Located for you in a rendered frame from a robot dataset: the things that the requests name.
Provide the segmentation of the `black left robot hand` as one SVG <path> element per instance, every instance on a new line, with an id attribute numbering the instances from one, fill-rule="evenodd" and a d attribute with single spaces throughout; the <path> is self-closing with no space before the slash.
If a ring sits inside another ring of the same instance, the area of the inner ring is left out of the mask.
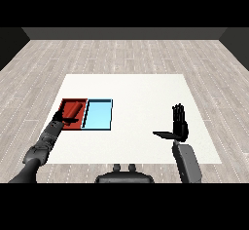
<path id="1" fill-rule="evenodd" d="M 76 118 L 64 118 L 62 116 L 62 110 L 58 110 L 54 113 L 52 121 L 58 122 L 60 124 L 66 125 L 66 126 L 70 126 L 71 124 L 77 123 L 78 119 L 76 119 Z"/>

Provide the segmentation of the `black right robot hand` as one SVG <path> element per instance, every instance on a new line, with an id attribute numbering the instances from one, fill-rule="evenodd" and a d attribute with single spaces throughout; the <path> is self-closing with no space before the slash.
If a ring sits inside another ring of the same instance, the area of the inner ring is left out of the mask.
<path id="1" fill-rule="evenodd" d="M 185 120 L 184 106 L 179 103 L 172 107 L 173 110 L 173 132 L 154 132 L 155 135 L 164 138 L 172 139 L 180 142 L 185 142 L 189 136 L 188 123 Z"/>

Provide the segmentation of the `small red can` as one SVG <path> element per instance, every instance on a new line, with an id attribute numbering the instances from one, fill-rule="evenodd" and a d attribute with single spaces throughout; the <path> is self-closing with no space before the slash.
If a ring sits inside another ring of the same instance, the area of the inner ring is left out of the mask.
<path id="1" fill-rule="evenodd" d="M 82 107 L 83 105 L 80 102 L 75 102 L 72 108 L 66 114 L 66 118 L 74 119 Z"/>

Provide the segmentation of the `red shallow open box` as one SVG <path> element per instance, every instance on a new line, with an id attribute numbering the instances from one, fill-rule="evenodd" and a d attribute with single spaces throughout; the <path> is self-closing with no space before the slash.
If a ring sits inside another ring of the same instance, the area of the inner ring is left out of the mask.
<path id="1" fill-rule="evenodd" d="M 66 114 L 72 108 L 75 102 L 80 102 L 83 105 L 83 107 L 75 117 L 76 119 L 78 119 L 78 122 L 71 124 L 70 126 L 64 125 L 62 128 L 64 131 L 80 131 L 82 129 L 84 114 L 88 102 L 86 98 L 64 98 L 61 101 L 59 108 L 62 110 L 62 116 L 66 118 Z"/>

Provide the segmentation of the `light blue shallow open box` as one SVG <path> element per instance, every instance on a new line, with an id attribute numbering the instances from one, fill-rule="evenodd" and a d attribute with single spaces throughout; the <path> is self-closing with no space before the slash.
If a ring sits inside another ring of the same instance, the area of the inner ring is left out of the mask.
<path id="1" fill-rule="evenodd" d="M 83 131 L 110 131 L 112 108 L 111 98 L 91 98 L 84 112 L 81 129 Z"/>

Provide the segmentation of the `dark grey robot body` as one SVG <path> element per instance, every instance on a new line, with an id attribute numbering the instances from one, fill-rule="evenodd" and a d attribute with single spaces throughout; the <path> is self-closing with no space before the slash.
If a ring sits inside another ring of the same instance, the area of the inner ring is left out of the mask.
<path id="1" fill-rule="evenodd" d="M 128 165 L 128 171 L 122 172 L 121 165 L 115 164 L 111 172 L 99 175 L 95 183 L 154 183 L 150 175 L 138 172 L 134 164 Z"/>

